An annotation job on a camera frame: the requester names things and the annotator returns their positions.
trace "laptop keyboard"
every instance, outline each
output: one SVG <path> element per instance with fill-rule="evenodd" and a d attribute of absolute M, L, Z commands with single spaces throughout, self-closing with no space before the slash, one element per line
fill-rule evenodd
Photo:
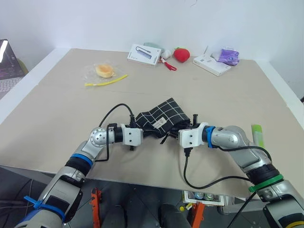
<path fill-rule="evenodd" d="M 20 81 L 21 78 L 13 78 L 13 79 L 8 79 L 8 80 L 3 80 L 0 81 L 0 92 L 7 92 L 9 90 L 11 90 L 12 87 L 15 86 L 15 84 L 18 83 L 18 81 Z"/>

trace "orange stand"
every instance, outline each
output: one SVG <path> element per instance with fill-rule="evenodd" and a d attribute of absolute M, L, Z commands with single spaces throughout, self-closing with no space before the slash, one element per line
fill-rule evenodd
<path fill-rule="evenodd" d="M 93 188 L 91 192 L 91 202 L 93 210 L 93 228 L 101 227 L 101 219 L 99 217 L 99 202 L 101 200 L 101 191 L 98 188 Z"/>
<path fill-rule="evenodd" d="M 197 203 L 193 205 L 194 219 L 192 222 L 192 228 L 200 228 L 200 222 L 204 220 L 203 217 L 204 209 L 205 209 L 205 204 Z"/>

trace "white wall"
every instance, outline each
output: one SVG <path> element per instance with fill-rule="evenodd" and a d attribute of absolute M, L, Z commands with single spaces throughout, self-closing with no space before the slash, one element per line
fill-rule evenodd
<path fill-rule="evenodd" d="M 230 46 L 267 59 L 304 95 L 302 0 L 2 0 L 0 38 L 29 69 L 54 47 L 128 51 L 132 43 Z"/>

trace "laptop screen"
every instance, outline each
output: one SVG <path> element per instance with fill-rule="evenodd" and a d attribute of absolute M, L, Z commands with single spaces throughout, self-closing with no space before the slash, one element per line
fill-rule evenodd
<path fill-rule="evenodd" d="M 0 80 L 24 77 L 24 72 L 6 39 L 0 40 Z"/>

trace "yellow strap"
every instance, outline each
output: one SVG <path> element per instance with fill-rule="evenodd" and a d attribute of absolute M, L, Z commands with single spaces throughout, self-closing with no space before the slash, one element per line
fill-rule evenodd
<path fill-rule="evenodd" d="M 85 86 L 105 86 L 105 85 L 108 85 L 108 84 L 111 84 L 111 83 L 114 83 L 114 82 L 118 82 L 118 81 L 124 79 L 125 77 L 128 77 L 128 75 L 124 75 L 122 77 L 119 77 L 119 78 L 114 79 L 114 80 L 109 81 L 109 82 L 103 82 L 103 83 L 98 83 L 98 84 L 85 83 Z"/>
<path fill-rule="evenodd" d="M 286 228 L 293 228 L 293 227 L 296 227 L 299 225 L 304 225 L 304 221 L 297 221 L 297 222 L 290 223 Z"/>

